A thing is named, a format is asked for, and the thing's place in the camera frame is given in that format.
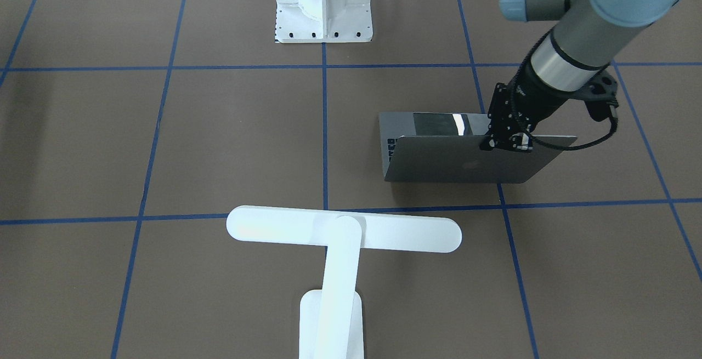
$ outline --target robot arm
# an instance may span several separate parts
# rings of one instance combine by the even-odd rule
[[[509,84],[497,84],[481,149],[530,152],[536,125],[568,99],[586,102],[590,117],[609,119],[609,134],[564,151],[599,144],[616,131],[616,80],[605,69],[642,30],[679,0],[500,0],[511,20],[559,20],[529,52]]]

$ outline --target silver laptop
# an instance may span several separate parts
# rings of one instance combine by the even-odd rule
[[[534,144],[530,153],[482,151],[487,114],[381,112],[383,174],[392,182],[521,184],[560,151]],[[536,136],[569,146],[576,136]]]

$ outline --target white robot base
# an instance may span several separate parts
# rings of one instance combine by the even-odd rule
[[[300,359],[313,359],[319,333],[321,289],[310,290],[300,300]],[[346,359],[364,359],[361,296],[354,292]]]
[[[276,0],[275,41],[369,42],[371,0]]]

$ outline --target blue tape line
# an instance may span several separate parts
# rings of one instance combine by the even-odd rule
[[[174,70],[299,70],[321,69],[318,64],[268,64],[268,65],[175,65]]]
[[[154,167],[154,160],[156,158],[156,147],[158,147],[158,135],[161,130],[161,119],[163,119],[163,108],[166,106],[166,97],[168,96],[168,85],[171,82],[171,72],[173,72],[173,62],[176,59],[176,49],[178,47],[178,35],[180,34],[180,24],[183,22],[183,12],[185,11],[185,1],[180,0],[180,10],[178,11],[178,20],[175,23],[175,33],[173,35],[173,46],[171,47],[171,57],[168,60],[168,71],[166,72],[166,80],[163,84],[163,94],[161,94],[161,103],[158,106],[158,118],[156,119],[156,128],[154,130],[154,139],[151,142],[151,152],[149,154],[149,164],[146,170],[146,178],[144,180],[144,193],[141,198],[141,204],[139,206],[139,217],[144,216],[144,210],[146,208],[146,199],[149,194],[149,185],[151,183],[151,172]],[[122,300],[120,304],[120,314],[117,317],[117,325],[115,328],[115,340],[112,342],[112,354],[111,359],[116,359],[117,351],[120,348],[120,336],[122,332],[122,325],[124,322],[124,314],[127,306],[127,299],[129,297],[129,288],[131,286],[131,277],[134,271],[134,262],[136,259],[136,252],[139,245],[139,237],[141,234],[141,224],[142,221],[139,220],[136,223],[136,228],[134,229],[134,240],[132,242],[131,253],[129,255],[129,264],[127,266],[127,275],[124,282],[124,290],[122,292]]]
[[[617,62],[617,65],[625,66],[666,66],[666,65],[702,65],[702,62]]]
[[[470,67],[471,64],[330,64],[329,69],[431,69],[431,67]]]
[[[702,197],[692,197],[688,199],[672,199],[674,203],[702,203]]]
[[[507,209],[528,209],[528,208],[567,208],[567,207],[606,207],[615,205],[638,205],[638,204],[667,204],[666,199],[652,200],[607,200],[601,202],[557,202],[557,203],[532,203],[532,204],[505,204]]]
[[[193,219],[224,219],[229,214],[183,214],[183,215],[148,215],[141,218],[142,221],[185,221]]]
[[[461,22],[463,24],[463,35],[466,37],[466,47],[468,49],[468,58],[471,60],[471,70],[473,72],[473,81],[475,82],[475,89],[478,95],[478,104],[480,105],[480,112],[485,114],[485,105],[482,100],[482,92],[480,91],[480,83],[478,82],[478,72],[475,68],[475,61],[473,59],[473,48],[471,46],[471,35],[468,32],[468,25],[466,24],[466,15],[463,13],[463,2],[458,0],[458,12],[461,14]]]
[[[25,15],[25,20],[23,20],[22,26],[20,26],[20,31],[17,33],[15,44],[13,44],[12,50],[10,50],[10,56],[7,58],[7,62],[5,63],[5,69],[3,70],[2,75],[0,75],[0,87],[2,87],[2,84],[5,83],[7,73],[9,72],[10,66],[12,65],[12,61],[15,59],[17,48],[20,47],[22,36],[25,34],[25,29],[27,28],[28,22],[30,22],[32,12],[35,11],[35,5],[37,5],[37,0],[32,0],[32,3],[30,4],[29,9],[27,10],[27,15]]]
[[[374,214],[388,214],[393,212],[441,212],[441,211],[477,211],[483,209],[501,209],[498,204],[486,205],[456,205],[456,206],[435,206],[435,207],[388,207],[388,208],[356,208],[356,209],[336,209],[341,212],[364,212]]]
[[[322,198],[324,209],[329,209],[329,142],[326,109],[326,42],[321,43],[321,136],[322,136]]]
[[[505,228],[507,229],[507,239],[509,239],[509,249],[512,252],[512,262],[514,263],[514,274],[517,276],[517,284],[519,285],[519,296],[522,297],[522,307],[524,309],[524,318],[526,319],[526,328],[529,330],[529,341],[531,342],[531,351],[534,354],[534,359],[539,359],[539,347],[536,346],[536,334],[534,334],[534,325],[531,322],[531,312],[529,311],[529,302],[527,301],[527,292],[524,289],[524,279],[522,278],[522,268],[519,266],[519,257],[517,256],[517,245],[514,244],[514,236],[512,234],[512,224],[509,221],[509,213],[507,212],[505,194],[502,192],[502,185],[497,184],[497,193],[500,197],[502,205],[502,218],[505,220]]]
[[[94,222],[136,222],[138,216],[96,216],[86,218],[51,218],[51,219],[5,219],[0,220],[0,226],[12,225],[57,225],[57,224],[89,224]]]
[[[702,62],[620,62],[621,66],[695,66]],[[431,69],[432,67],[519,67],[517,62],[485,62],[484,64],[331,64],[327,69]],[[173,70],[300,70],[321,69],[318,64],[299,65],[174,65]],[[105,66],[105,67],[9,67],[3,72],[62,71],[140,71],[168,70],[168,66]]]
[[[120,302],[120,314],[117,316],[117,326],[115,329],[115,340],[112,342],[111,359],[117,358],[117,349],[120,348],[120,337],[122,334],[122,324],[124,322],[124,312],[127,308],[127,298],[129,297],[129,287],[131,286],[131,277],[134,271],[134,262],[136,260],[136,249],[139,245],[139,236],[141,234],[141,221],[137,221],[136,229],[134,229],[134,238],[132,239],[131,252],[129,254],[129,264],[127,265],[127,275],[124,281],[124,289],[122,290],[122,299]]]
[[[672,199],[674,203],[702,203],[702,197]],[[560,202],[560,203],[532,203],[532,204],[505,204],[507,209],[542,209],[542,208],[567,208],[567,207],[607,207],[621,205],[668,204],[666,199],[651,200],[610,200],[601,202]],[[341,212],[365,213],[393,213],[393,212],[441,212],[441,211],[479,211],[485,209],[502,209],[498,204],[486,205],[458,205],[436,207],[394,207],[394,208],[357,208],[336,209]],[[224,219],[227,213],[216,214],[165,214],[145,216],[96,216],[85,218],[50,218],[50,219],[4,219],[0,226],[13,225],[52,225],[52,224],[83,224],[90,222],[136,222],[136,221],[181,221],[188,219]]]
[[[519,67],[521,64],[474,64],[475,67]]]
[[[700,282],[702,282],[702,267],[700,267],[699,261],[697,260],[697,256],[695,256],[695,251],[692,248],[692,245],[690,244],[690,240],[687,237],[687,232],[685,231],[684,226],[682,226],[682,222],[680,221],[680,217],[677,215],[677,209],[675,209],[675,202],[672,200],[672,197],[670,197],[670,192],[667,189],[667,185],[665,185],[665,180],[663,177],[663,174],[660,172],[659,164],[656,161],[656,157],[654,156],[654,151],[651,148],[651,144],[649,143],[648,138],[646,137],[646,133],[644,132],[644,127],[641,125],[641,120],[639,119],[639,115],[636,114],[636,109],[634,108],[634,103],[631,101],[631,97],[629,97],[629,90],[626,88],[626,84],[624,82],[624,78],[621,75],[621,72],[619,71],[619,64],[617,62],[612,62],[612,67],[614,67],[614,71],[616,71],[617,78],[619,79],[619,84],[621,84],[621,89],[624,92],[624,97],[626,97],[626,101],[629,103],[629,109],[631,110],[632,115],[634,116],[634,121],[636,122],[636,126],[639,129],[639,132],[641,134],[641,138],[644,140],[644,144],[646,146],[646,151],[649,152],[649,157],[651,158],[651,162],[654,165],[654,169],[656,170],[656,175],[659,177],[660,181],[660,186],[663,188],[663,192],[665,194],[665,198],[670,204],[670,211],[672,211],[672,215],[675,218],[675,222],[677,224],[677,229],[680,231],[680,235],[682,236],[682,240],[685,243],[685,247],[687,247],[687,252],[690,254],[690,258],[692,259],[692,264],[695,267],[695,270],[697,271],[697,276],[700,279]]]
[[[20,67],[9,69],[10,72],[48,72],[48,71],[143,71],[168,70],[168,66],[115,66],[115,67]]]

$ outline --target white t-shaped stand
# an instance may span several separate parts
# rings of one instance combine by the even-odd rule
[[[278,42],[368,42],[371,0],[276,0]]]
[[[300,302],[300,359],[363,359],[361,248],[451,252],[461,229],[446,218],[275,207],[236,207],[227,230],[237,240],[327,247],[321,290]]]

